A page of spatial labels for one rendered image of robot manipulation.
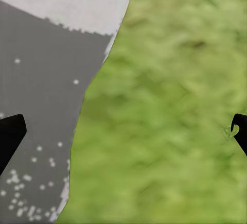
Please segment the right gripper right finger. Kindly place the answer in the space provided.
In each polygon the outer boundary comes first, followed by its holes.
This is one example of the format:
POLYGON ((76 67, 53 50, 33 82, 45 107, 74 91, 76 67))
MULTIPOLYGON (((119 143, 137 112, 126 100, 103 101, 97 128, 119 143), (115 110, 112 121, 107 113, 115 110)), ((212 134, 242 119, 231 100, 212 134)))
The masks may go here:
POLYGON ((235 114, 232 125, 225 129, 224 135, 227 137, 234 136, 247 155, 247 116, 235 114))

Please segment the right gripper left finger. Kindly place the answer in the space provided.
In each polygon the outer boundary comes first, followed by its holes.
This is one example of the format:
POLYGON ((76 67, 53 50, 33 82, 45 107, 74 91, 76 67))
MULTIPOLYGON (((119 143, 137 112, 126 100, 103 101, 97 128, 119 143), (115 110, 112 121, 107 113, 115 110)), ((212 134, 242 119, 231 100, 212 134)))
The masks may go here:
POLYGON ((27 133, 22 114, 0 119, 0 175, 27 133))

